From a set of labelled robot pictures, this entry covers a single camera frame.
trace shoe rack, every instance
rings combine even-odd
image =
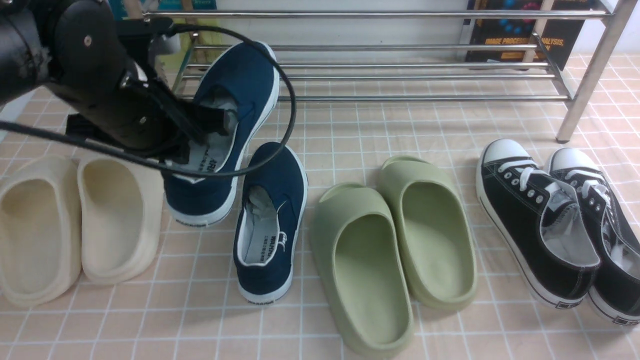
[[[463,62],[437,62],[437,63],[305,63],[285,62],[282,68],[287,70],[343,70],[338,74],[296,74],[289,77],[291,81],[551,81],[555,92],[543,95],[354,95],[332,96],[330,94],[320,96],[296,96],[299,102],[442,102],[442,101],[532,101],[532,102],[564,102],[567,112],[564,121],[557,133],[556,140],[566,143],[572,137],[575,128],[598,84],[600,76],[611,57],[620,36],[627,25],[637,0],[619,0],[616,6],[612,6],[607,0],[595,0],[590,10],[550,10],[554,0],[544,0],[541,10],[465,10],[451,12],[314,12],[314,11],[233,11],[233,10],[209,10],[209,11],[151,11],[145,12],[145,18],[172,17],[176,19],[536,19],[536,25],[532,32],[529,44],[522,45],[279,45],[270,44],[274,51],[285,52],[433,52],[433,51],[525,51],[525,57],[518,63],[463,63]],[[581,79],[576,90],[572,89],[563,77],[557,64],[549,56],[539,34],[542,34],[547,20],[590,20],[599,19],[605,26],[605,31],[600,38],[591,62]],[[210,64],[200,63],[196,59],[199,52],[217,49],[224,50],[228,45],[202,45],[198,43],[198,34],[191,34],[191,45],[180,67],[174,92],[183,98],[189,99],[182,93],[184,83],[189,80],[198,80],[202,77],[202,69],[207,69]],[[536,51],[541,52],[547,59],[544,62],[532,62]],[[344,70],[359,70],[358,75],[344,74]],[[379,75],[376,70],[401,69],[424,70],[442,69],[441,74],[393,74]],[[470,70],[470,72],[456,74],[455,70]],[[500,72],[481,72],[479,70],[503,70]],[[514,69],[538,69],[543,72],[522,73],[505,72]],[[288,96],[280,97],[280,101],[288,101]]]

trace book cover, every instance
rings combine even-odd
[[[539,10],[542,0],[479,0],[479,10]],[[556,0],[553,10],[588,10],[590,0]],[[536,21],[533,19],[475,21],[470,44],[508,45],[528,44]],[[549,55],[564,69],[575,41],[582,30],[583,20],[548,20],[542,42]],[[467,62],[522,61],[523,51],[469,51]],[[534,61],[544,60],[538,51]]]

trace white toe cap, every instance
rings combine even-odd
[[[517,142],[511,139],[500,139],[492,142],[487,146],[484,153],[484,162],[515,158],[515,157],[528,157],[531,155]]]
[[[598,165],[584,152],[566,147],[556,151],[550,164],[549,172],[566,168],[588,167],[598,170]]]

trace shoe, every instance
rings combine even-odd
[[[597,313],[620,325],[640,323],[640,243],[604,173],[577,149],[549,158],[552,177],[576,189],[582,219],[602,266],[589,297]]]
[[[44,304],[80,275],[80,198],[70,159],[34,160],[0,187],[0,288],[16,306]]]
[[[275,59],[269,46],[258,44]],[[258,50],[240,43],[227,49],[202,78],[193,102],[225,110],[231,135],[209,135],[209,146],[191,143],[189,163],[182,168],[209,172],[240,169],[243,154],[278,101],[280,76]],[[163,174],[169,210],[179,223],[204,227],[231,211],[238,178],[192,179]]]
[[[600,258],[584,228],[575,190],[540,170],[520,144],[500,139],[484,148],[476,191],[532,295],[558,309],[580,304]]]
[[[394,156],[382,165],[378,191],[394,216],[411,294],[428,307],[469,305],[476,294],[476,255],[449,176],[424,160]]]
[[[279,146],[277,142],[260,146],[249,166]],[[272,304],[291,287],[307,188],[307,173],[289,147],[244,178],[234,261],[240,294],[251,304]]]
[[[160,173],[107,156],[80,160],[82,265],[97,284],[116,284],[145,271],[160,239]]]
[[[330,188],[309,241],[344,343],[366,358],[398,355],[413,339],[413,313],[385,199],[360,184]]]

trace green slide sandal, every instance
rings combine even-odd
[[[421,303],[459,310],[476,294],[476,255],[449,176],[411,156],[382,165],[378,191],[391,209],[409,290]]]
[[[413,315],[387,204],[373,189],[340,184],[320,198],[310,241],[345,344],[393,357],[413,338]]]

